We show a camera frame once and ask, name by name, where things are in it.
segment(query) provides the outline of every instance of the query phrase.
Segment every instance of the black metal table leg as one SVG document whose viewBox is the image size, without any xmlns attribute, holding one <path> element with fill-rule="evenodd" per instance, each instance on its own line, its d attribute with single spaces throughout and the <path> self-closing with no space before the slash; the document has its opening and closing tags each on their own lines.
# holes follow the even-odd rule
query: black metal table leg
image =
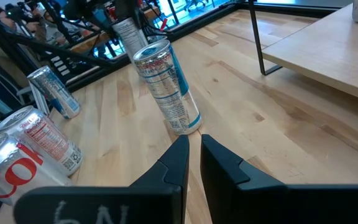
<svg viewBox="0 0 358 224">
<path fill-rule="evenodd" d="M 268 75 L 268 74 L 275 72 L 278 69 L 282 68 L 282 66 L 275 65 L 272 68 L 265 70 L 264 56 L 262 55 L 262 48 L 260 46 L 258 23 L 257 23 L 257 19 L 256 19 L 254 1 L 255 0 L 248 0 L 248 5 L 249 5 L 249 13 L 251 15 L 251 21 L 252 21 L 252 29 L 254 31 L 256 50 L 258 53 L 259 67 L 260 67 L 260 72 L 262 75 Z"/>
</svg>

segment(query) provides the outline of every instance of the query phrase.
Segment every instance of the silver can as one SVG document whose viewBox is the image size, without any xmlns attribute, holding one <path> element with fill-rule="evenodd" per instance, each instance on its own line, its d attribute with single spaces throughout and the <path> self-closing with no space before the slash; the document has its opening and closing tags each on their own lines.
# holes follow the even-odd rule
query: silver can
<svg viewBox="0 0 358 224">
<path fill-rule="evenodd" d="M 26 142 L 67 176 L 72 175 L 83 161 L 80 149 L 33 106 L 8 116 L 0 123 L 0 132 Z"/>
<path fill-rule="evenodd" d="M 129 59 L 134 63 L 133 57 L 135 53 L 146 47 L 148 44 L 142 29 L 136 27 L 134 20 L 131 17 L 114 24 L 112 28 L 120 36 Z"/>
<path fill-rule="evenodd" d="M 37 69 L 27 78 L 64 118 L 74 118 L 80 113 L 79 102 L 71 95 L 49 66 Z"/>
<path fill-rule="evenodd" d="M 14 205 L 26 192 L 73 183 L 25 142 L 0 134 L 0 201 Z"/>
<path fill-rule="evenodd" d="M 190 134 L 201 125 L 201 115 L 191 96 L 171 43 L 160 40 L 134 55 L 137 72 L 176 134 Z"/>
</svg>

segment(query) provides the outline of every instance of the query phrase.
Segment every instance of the soda can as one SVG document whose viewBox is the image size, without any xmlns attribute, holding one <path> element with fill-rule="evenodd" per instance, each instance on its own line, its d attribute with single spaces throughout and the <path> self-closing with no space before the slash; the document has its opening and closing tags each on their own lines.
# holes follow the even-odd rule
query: soda can
<svg viewBox="0 0 358 224">
<path fill-rule="evenodd" d="M 54 185 L 73 183 L 28 144 L 0 134 L 0 201 L 14 205 L 26 192 Z"/>
<path fill-rule="evenodd" d="M 175 134 L 190 134 L 201 125 L 201 115 L 169 40 L 160 40 L 134 55 L 139 75 Z"/>
<path fill-rule="evenodd" d="M 44 94 L 47 100 L 64 118 L 74 118 L 80 113 L 81 106 L 79 102 L 71 95 L 49 66 L 37 69 L 28 75 L 27 78 Z"/>
<path fill-rule="evenodd" d="M 135 22 L 131 17 L 114 24 L 112 28 L 120 36 L 129 59 L 134 63 L 133 57 L 135 53 L 146 47 L 148 44 L 142 29 L 136 27 Z"/>
<path fill-rule="evenodd" d="M 26 142 L 61 173 L 72 175 L 81 165 L 80 149 L 33 106 L 26 106 L 0 122 L 0 132 Z"/>
</svg>

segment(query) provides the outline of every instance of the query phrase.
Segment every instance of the diet coke can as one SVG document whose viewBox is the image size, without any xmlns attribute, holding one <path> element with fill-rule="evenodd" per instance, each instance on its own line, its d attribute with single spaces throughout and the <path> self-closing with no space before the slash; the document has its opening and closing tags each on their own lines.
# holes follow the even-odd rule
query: diet coke can
<svg viewBox="0 0 358 224">
<path fill-rule="evenodd" d="M 28 144 L 0 134 L 0 201 L 14 205 L 26 192 L 54 185 L 72 182 Z"/>
<path fill-rule="evenodd" d="M 0 132 L 26 142 L 67 176 L 72 175 L 83 161 L 80 149 L 33 106 L 8 116 L 0 123 Z"/>
</svg>

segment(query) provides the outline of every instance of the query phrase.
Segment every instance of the black plastic part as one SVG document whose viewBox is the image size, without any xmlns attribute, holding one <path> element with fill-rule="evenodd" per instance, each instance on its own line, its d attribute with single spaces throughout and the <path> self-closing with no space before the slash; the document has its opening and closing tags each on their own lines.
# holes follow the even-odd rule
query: black plastic part
<svg viewBox="0 0 358 224">
<path fill-rule="evenodd" d="M 19 199 L 14 217 L 18 224 L 185 223 L 188 163 L 188 137 L 180 136 L 129 187 L 35 189 Z"/>
<path fill-rule="evenodd" d="M 214 224 L 358 223 L 358 185 L 286 185 L 205 134 L 201 177 Z"/>
</svg>

